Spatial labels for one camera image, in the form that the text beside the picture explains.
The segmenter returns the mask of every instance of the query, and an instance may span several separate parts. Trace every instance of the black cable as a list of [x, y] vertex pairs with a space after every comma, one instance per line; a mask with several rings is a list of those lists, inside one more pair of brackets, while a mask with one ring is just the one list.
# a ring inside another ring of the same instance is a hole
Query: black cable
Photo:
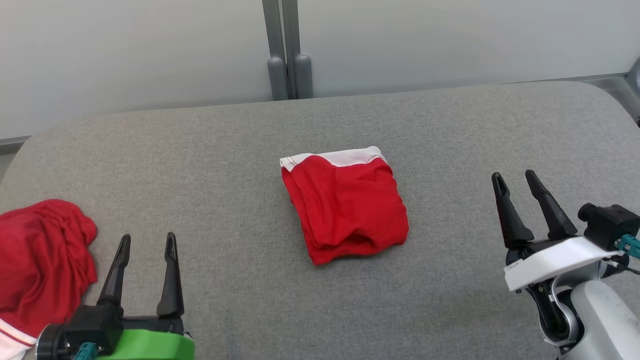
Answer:
[[636, 275], [640, 275], [640, 271], [638, 271], [636, 269], [632, 269], [632, 268], [630, 268], [628, 266], [624, 266], [622, 264], [618, 265], [618, 268], [621, 269], [621, 270], [624, 270], [624, 271], [632, 272], [632, 273], [634, 273]]

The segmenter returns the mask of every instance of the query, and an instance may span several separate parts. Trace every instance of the folded red cloth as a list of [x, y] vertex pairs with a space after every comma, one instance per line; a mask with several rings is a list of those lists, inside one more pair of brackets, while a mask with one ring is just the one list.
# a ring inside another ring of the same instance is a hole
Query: folded red cloth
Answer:
[[377, 147], [289, 156], [280, 166], [313, 264], [406, 240], [406, 208]]
[[20, 359], [49, 323], [66, 322], [97, 281], [93, 221], [45, 200], [0, 215], [0, 359]]

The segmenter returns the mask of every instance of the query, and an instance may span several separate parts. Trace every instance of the gray cushioned table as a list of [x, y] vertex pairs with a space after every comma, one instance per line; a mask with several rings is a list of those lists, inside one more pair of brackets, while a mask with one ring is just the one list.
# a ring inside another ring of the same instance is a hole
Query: gray cushioned table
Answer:
[[[640, 211], [638, 131], [605, 92], [564, 82], [121, 113], [33, 136], [0, 211], [60, 198], [94, 219], [89, 303], [130, 233], [128, 315], [155, 313], [175, 232], [198, 359], [552, 359], [533, 301], [507, 291], [490, 176], [537, 238], [528, 168], [582, 231], [585, 202]], [[315, 267], [278, 159], [370, 145], [408, 240]], [[640, 278], [607, 282], [640, 311]]]

